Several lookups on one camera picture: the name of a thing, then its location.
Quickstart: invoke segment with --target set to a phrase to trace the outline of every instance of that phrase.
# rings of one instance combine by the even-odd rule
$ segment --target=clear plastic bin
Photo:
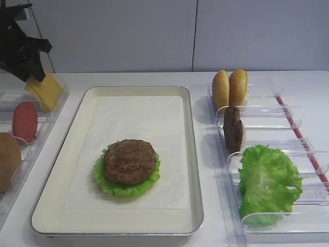
[[[63,78],[57,75],[52,76],[61,85],[63,91],[59,95],[57,103],[51,112],[44,112],[41,109],[39,102],[28,92],[24,94],[5,91],[0,92],[0,132],[8,133],[13,136],[13,113],[16,107],[22,102],[29,101],[33,103],[38,116],[38,127],[36,130],[35,139],[30,143],[24,141],[19,142],[22,163],[11,178],[11,184],[8,190],[5,193],[0,193],[0,229],[5,223],[31,168],[38,158],[38,155],[69,95]]]
[[[259,237],[263,234],[289,234],[289,239],[298,239],[293,233],[329,233],[329,152],[314,150],[309,140],[299,131],[304,110],[285,105],[281,99],[281,87],[270,77],[248,77],[249,92],[240,109],[245,140],[240,152],[230,154],[225,148],[223,131],[224,115],[215,109],[211,87],[208,88],[208,103],[213,125],[209,131],[217,136],[220,170],[215,169],[219,188],[225,188],[228,208],[225,223],[227,231],[234,231],[236,239],[231,246],[248,245],[248,236],[255,235],[267,243],[273,238]],[[303,193],[293,205],[292,213],[254,213],[241,218],[238,209],[242,203],[239,191],[240,162],[243,151],[255,145],[282,150],[298,167],[303,178]],[[280,219],[271,226],[251,225],[260,218]]]

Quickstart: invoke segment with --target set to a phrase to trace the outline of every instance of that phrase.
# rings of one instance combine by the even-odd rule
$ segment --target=red strip
[[[277,96],[276,97],[277,99],[277,102],[280,104],[280,105],[283,105],[285,106],[285,104],[283,103],[282,99],[280,96]],[[286,111],[286,116],[287,116],[287,119],[288,119],[288,122],[290,124],[291,127],[293,127],[294,125],[294,120],[293,118],[290,116],[290,114]],[[299,129],[298,128],[293,128],[293,131],[294,133],[296,134],[296,137],[297,138],[303,138],[302,134],[300,133]],[[303,143],[303,146],[306,150],[309,150],[309,146],[306,144],[306,143]],[[315,159],[314,155],[312,153],[309,153],[308,155],[308,159],[309,161],[312,163],[315,171],[317,172],[319,169],[320,169],[320,166],[319,166],[319,163],[317,162],[317,160]],[[328,183],[328,179],[326,178],[326,176],[324,174],[318,174],[320,180],[325,183],[325,187],[327,189],[327,191],[329,191],[329,183]]]

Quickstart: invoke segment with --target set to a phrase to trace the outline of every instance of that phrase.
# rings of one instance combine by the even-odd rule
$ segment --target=lettuce leaf
[[[263,145],[246,148],[240,160],[239,188],[243,197],[241,217],[252,213],[292,212],[302,190],[302,178],[290,158],[279,149]],[[244,219],[248,225],[273,225],[282,214],[255,214]]]
[[[123,197],[137,197],[144,194],[150,187],[152,187],[160,179],[160,159],[157,156],[157,164],[151,176],[144,182],[136,185],[121,185],[109,180],[103,172],[104,156],[107,149],[103,150],[103,154],[98,158],[94,166],[94,180],[101,187],[102,191],[109,195],[123,196]]]

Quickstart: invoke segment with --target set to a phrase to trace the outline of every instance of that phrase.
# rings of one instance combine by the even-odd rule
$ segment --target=metal tray
[[[109,196],[93,181],[108,144],[149,141],[160,180],[137,199]],[[203,222],[189,91],[178,86],[89,89],[32,215],[45,235],[189,236]]]

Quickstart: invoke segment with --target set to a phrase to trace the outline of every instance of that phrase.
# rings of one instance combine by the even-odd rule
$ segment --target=cheese slice
[[[43,111],[50,112],[56,105],[63,88],[48,71],[44,71],[46,74],[45,79],[39,82],[31,75],[26,81],[25,90],[35,96]]]

